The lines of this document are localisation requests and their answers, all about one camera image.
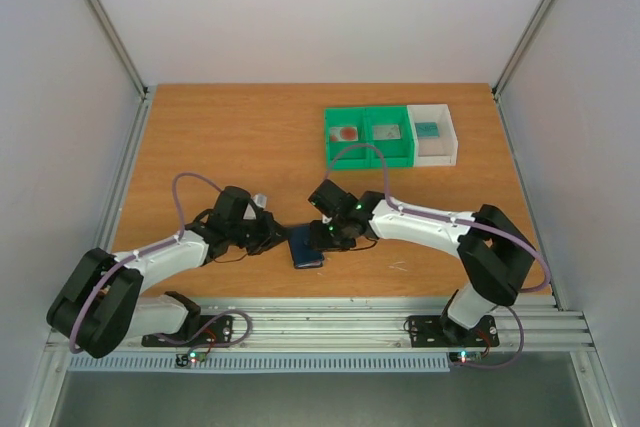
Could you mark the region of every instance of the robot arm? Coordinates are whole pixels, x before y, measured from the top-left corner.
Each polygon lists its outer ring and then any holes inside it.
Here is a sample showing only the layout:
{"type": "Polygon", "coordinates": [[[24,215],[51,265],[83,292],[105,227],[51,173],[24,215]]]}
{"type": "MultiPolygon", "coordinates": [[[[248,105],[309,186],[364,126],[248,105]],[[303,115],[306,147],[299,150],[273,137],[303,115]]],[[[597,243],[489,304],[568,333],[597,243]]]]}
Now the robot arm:
{"type": "Polygon", "coordinates": [[[139,295],[179,272],[215,260],[230,245],[245,249],[247,255],[261,254],[286,240],[286,230],[270,212],[257,206],[248,192],[229,186],[212,209],[199,214],[185,226],[184,232],[169,240],[130,252],[109,254],[99,248],[88,251],[50,307],[49,325],[70,337],[81,309],[101,277],[117,262],[132,258],[91,303],[76,343],[99,358],[128,337],[163,332],[178,333],[179,338],[186,340],[199,327],[200,308],[195,303],[176,292],[149,299],[139,299],[139,295]]]}
{"type": "Polygon", "coordinates": [[[533,257],[510,241],[457,223],[460,219],[491,225],[526,242],[509,219],[490,205],[478,212],[454,213],[405,203],[397,210],[382,193],[368,191],[356,199],[330,180],[320,184],[309,201],[324,216],[324,221],[311,222],[313,249],[350,250],[355,239],[364,236],[413,242],[462,261],[469,283],[453,294],[440,318],[443,334],[452,345],[459,345],[496,305],[513,305],[533,264],[533,257]]]}

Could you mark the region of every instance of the wooden tabletop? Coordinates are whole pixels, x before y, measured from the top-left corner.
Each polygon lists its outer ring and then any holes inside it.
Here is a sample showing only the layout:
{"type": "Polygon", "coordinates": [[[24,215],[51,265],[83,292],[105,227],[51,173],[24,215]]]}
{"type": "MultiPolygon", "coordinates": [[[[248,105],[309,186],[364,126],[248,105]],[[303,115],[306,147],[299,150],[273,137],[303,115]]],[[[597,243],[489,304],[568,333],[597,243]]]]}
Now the wooden tabletop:
{"type": "MultiPolygon", "coordinates": [[[[319,218],[307,198],[326,169],[327,107],[448,104],[459,140],[455,167],[391,170],[391,191],[402,201],[457,211],[483,203],[501,208],[533,240],[502,125],[484,84],[161,85],[158,87],[118,228],[115,250],[142,247],[177,230],[172,178],[201,173],[219,185],[268,196],[267,209],[283,225],[319,218]]],[[[382,191],[380,170],[332,174],[359,196],[382,191]]],[[[217,192],[180,180],[187,219],[212,207],[217,192]]],[[[241,252],[232,250],[224,259],[241,252]]],[[[200,297],[451,295],[467,277],[442,252],[382,241],[363,252],[326,255],[319,269],[295,270],[286,243],[240,262],[210,263],[147,291],[177,290],[200,297]]],[[[527,281],[542,279],[534,266],[527,281]]]]}

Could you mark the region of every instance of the white backdrop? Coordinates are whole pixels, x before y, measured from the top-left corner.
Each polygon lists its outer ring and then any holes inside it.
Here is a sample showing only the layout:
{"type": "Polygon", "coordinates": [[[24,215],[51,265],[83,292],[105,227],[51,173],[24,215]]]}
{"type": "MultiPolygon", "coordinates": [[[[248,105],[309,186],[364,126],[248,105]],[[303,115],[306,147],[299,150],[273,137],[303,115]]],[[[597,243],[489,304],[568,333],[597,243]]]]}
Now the white backdrop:
{"type": "Polygon", "coordinates": [[[0,12],[0,425],[13,427],[47,309],[94,247],[137,96],[84,0],[0,12]]]}
{"type": "Polygon", "coordinates": [[[102,0],[147,84],[494,83],[539,0],[102,0]]]}
{"type": "Polygon", "coordinates": [[[640,425],[639,32],[640,0],[558,0],[503,96],[554,276],[628,426],[640,425]]]}

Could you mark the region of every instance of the green container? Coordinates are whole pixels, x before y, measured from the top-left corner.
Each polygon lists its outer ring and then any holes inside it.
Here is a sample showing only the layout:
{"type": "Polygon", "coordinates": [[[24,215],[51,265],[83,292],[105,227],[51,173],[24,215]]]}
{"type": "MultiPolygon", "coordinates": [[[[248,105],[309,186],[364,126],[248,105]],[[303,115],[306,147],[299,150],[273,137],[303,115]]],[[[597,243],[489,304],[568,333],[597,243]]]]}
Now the green container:
{"type": "MultiPolygon", "coordinates": [[[[326,109],[327,165],[342,149],[353,144],[375,145],[389,167],[413,166],[414,140],[406,105],[326,109]]],[[[372,169],[382,166],[370,149],[354,149],[336,162],[337,170],[372,169]]]]}
{"type": "MultiPolygon", "coordinates": [[[[330,165],[336,155],[345,147],[362,142],[371,142],[372,136],[366,121],[366,114],[367,111],[364,107],[325,109],[324,137],[327,150],[327,165],[330,165]],[[349,134],[352,134],[352,129],[355,129],[355,140],[347,140],[353,138],[352,136],[341,137],[340,131],[343,129],[345,129],[345,133],[349,134]]],[[[354,149],[340,157],[334,165],[334,169],[368,169],[371,165],[372,153],[370,149],[354,149]]]]}
{"type": "MultiPolygon", "coordinates": [[[[406,105],[368,107],[373,145],[382,151],[389,167],[413,167],[415,143],[406,105]]],[[[380,158],[372,152],[371,167],[380,168],[380,158]]]]}

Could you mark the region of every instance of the gray floor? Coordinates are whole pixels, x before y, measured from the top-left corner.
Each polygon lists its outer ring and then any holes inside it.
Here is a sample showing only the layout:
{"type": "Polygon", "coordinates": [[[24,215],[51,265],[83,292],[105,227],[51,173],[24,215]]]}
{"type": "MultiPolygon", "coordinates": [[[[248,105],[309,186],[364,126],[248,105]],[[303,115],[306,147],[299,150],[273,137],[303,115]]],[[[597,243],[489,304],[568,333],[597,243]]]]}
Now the gray floor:
{"type": "Polygon", "coordinates": [[[588,426],[568,354],[444,374],[67,375],[53,426],[588,426]]]}

